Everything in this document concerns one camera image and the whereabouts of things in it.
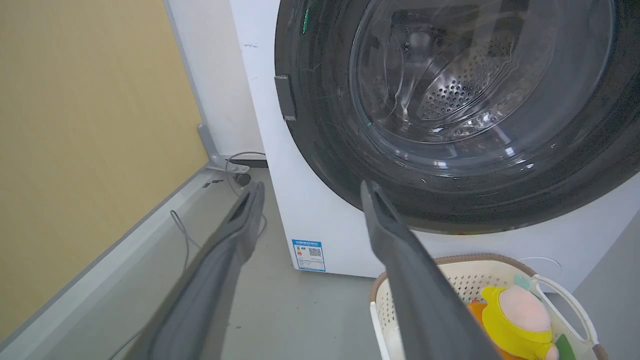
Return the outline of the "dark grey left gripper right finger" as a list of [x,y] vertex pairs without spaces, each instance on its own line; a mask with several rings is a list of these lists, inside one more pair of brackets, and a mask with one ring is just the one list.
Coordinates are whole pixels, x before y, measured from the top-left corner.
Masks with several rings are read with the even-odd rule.
[[360,196],[370,245],[385,266],[406,360],[502,360],[434,259],[372,180]]

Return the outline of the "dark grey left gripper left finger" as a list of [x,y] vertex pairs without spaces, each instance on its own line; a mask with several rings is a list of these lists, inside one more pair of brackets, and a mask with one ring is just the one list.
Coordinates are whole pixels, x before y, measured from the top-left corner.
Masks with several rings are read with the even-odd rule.
[[265,184],[256,181],[172,287],[123,360],[220,360],[242,267],[259,239]]

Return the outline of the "round dark washing machine door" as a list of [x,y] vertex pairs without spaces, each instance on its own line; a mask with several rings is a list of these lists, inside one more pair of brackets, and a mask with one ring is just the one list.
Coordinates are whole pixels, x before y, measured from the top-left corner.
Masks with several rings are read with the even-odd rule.
[[418,230],[532,226],[640,173],[640,0],[280,0],[274,67],[314,173]]

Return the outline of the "white washing machine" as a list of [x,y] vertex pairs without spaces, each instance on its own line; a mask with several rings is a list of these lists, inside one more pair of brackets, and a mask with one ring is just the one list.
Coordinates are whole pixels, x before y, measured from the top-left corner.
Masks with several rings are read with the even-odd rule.
[[[322,243],[325,272],[379,276],[384,265],[371,250],[362,208],[343,200],[314,173],[282,116],[275,85],[275,27],[281,0],[230,0],[230,3],[293,267],[298,270],[292,239],[308,240]],[[573,291],[638,212],[640,173],[567,214],[498,232],[424,231],[407,224],[398,214],[432,257],[504,255]]]

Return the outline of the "white plastic laundry basket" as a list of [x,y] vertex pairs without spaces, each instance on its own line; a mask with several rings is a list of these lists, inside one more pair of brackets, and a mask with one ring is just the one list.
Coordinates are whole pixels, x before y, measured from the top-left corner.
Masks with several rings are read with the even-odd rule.
[[[560,334],[565,334],[576,360],[610,360],[605,348],[598,340],[594,324],[573,294],[550,278],[538,275],[519,260],[499,254],[478,253],[440,257],[435,259],[435,263],[466,305],[473,301],[484,302],[482,289],[488,286],[519,285],[528,289],[546,305],[550,312],[554,342]],[[578,333],[544,294],[544,290],[547,289],[560,294],[576,312],[585,336]],[[375,280],[369,300],[371,319],[382,360],[406,360],[393,296],[385,272]]]

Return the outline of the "yellow and pink plush doll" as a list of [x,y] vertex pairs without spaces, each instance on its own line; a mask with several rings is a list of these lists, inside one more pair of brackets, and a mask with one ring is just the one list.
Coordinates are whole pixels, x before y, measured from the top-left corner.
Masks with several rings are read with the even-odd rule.
[[481,296],[483,328],[504,358],[560,360],[549,311],[532,292],[519,285],[490,285]]

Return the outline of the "blue energy label sticker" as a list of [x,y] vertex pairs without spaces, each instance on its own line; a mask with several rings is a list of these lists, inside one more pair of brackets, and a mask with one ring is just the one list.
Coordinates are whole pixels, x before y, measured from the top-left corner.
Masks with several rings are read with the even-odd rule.
[[294,263],[300,271],[326,272],[322,242],[292,239]]

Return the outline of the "grey metal partition foot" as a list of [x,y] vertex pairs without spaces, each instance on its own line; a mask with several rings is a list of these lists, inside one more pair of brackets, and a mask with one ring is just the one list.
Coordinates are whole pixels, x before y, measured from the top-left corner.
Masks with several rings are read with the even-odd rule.
[[227,159],[217,149],[210,128],[205,121],[198,125],[197,130],[207,155],[206,169],[231,174],[246,174],[250,170],[247,165],[227,163]]

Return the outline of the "green toy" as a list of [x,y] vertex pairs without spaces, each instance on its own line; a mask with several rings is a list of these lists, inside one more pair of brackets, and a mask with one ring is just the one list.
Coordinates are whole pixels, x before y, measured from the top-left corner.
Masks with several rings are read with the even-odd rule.
[[577,360],[569,338],[561,333],[554,342],[558,352],[558,360]]

